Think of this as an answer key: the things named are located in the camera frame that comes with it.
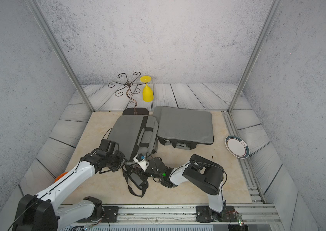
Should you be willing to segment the grey zippered laptop bag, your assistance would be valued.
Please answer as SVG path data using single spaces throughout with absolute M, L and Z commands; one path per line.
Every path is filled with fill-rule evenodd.
M 134 158 L 141 155 L 145 163 L 147 157 L 157 152 L 159 124 L 151 115 L 122 115 L 113 126 L 108 139 L 119 144 L 119 151 L 125 155 L 126 162 L 122 167 L 123 177 L 126 182 L 132 182 L 141 190 L 141 195 L 136 194 L 129 186 L 129 192 L 138 197 L 143 197 L 149 186 L 147 175 Z

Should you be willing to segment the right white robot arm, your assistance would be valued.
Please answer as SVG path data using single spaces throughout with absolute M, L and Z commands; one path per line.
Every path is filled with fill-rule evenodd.
M 147 159 L 138 155 L 135 161 L 147 176 L 157 178 L 166 188 L 178 187 L 185 182 L 192 183 L 207 194 L 209 208 L 213 212 L 223 212 L 225 199 L 222 185 L 225 183 L 225 171 L 219 164 L 196 154 L 176 168 L 166 166 L 159 157 Z

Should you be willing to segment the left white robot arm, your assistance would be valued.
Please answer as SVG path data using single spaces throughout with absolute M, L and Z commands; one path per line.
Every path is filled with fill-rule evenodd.
M 18 203 L 16 218 L 9 230 L 12 231 L 59 231 L 77 222 L 99 223 L 106 215 L 102 201 L 85 197 L 80 202 L 61 208 L 62 202 L 84 181 L 94 174 L 103 174 L 103 168 L 118 171 L 125 162 L 120 151 L 107 153 L 94 150 L 82 157 L 79 163 L 59 180 L 36 195 L 25 195 Z

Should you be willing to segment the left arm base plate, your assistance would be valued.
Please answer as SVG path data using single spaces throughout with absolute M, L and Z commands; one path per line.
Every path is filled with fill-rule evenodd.
M 116 223 L 119 207 L 106 206 L 94 210 L 93 214 L 86 218 L 86 222 L 102 222 L 102 223 Z

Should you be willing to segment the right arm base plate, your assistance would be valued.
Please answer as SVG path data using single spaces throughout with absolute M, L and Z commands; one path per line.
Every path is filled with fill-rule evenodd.
M 237 213 L 233 206 L 224 206 L 222 212 L 215 212 L 209 206 L 196 206 L 196 221 L 210 222 L 238 222 Z

